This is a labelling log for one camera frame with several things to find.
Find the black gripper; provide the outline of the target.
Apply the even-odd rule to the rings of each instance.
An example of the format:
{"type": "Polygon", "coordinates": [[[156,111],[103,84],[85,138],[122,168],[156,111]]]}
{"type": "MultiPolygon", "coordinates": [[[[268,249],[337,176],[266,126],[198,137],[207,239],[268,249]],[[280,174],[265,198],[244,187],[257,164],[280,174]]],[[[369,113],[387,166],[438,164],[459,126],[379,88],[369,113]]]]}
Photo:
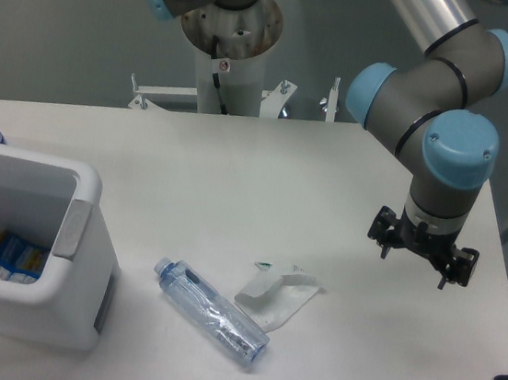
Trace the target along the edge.
{"type": "Polygon", "coordinates": [[[383,206],[371,223],[367,236],[381,247],[380,258],[385,259],[391,248],[405,248],[427,259],[441,275],[438,289],[448,283],[466,287],[477,267],[479,251],[474,248],[457,248],[454,244],[460,233],[433,234],[427,227],[415,225],[404,209],[402,218],[388,206],[383,206]]]}

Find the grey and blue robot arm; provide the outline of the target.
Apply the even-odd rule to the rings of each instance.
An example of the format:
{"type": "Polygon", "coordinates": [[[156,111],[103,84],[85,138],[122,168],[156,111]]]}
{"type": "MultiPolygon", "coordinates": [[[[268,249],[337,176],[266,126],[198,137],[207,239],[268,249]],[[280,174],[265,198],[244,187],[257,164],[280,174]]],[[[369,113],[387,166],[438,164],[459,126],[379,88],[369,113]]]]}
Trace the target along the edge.
{"type": "MultiPolygon", "coordinates": [[[[258,60],[283,29],[273,0],[145,0],[159,20],[179,18],[196,51],[200,112],[261,116],[258,60]]],[[[381,208],[368,231],[383,252],[427,259],[441,283],[468,285],[479,260],[458,248],[470,209],[499,153],[497,130],[472,113],[508,87],[508,33],[485,29],[466,0],[390,0],[425,60],[407,72],[365,67],[345,106],[412,176],[401,214],[381,208]]]]}

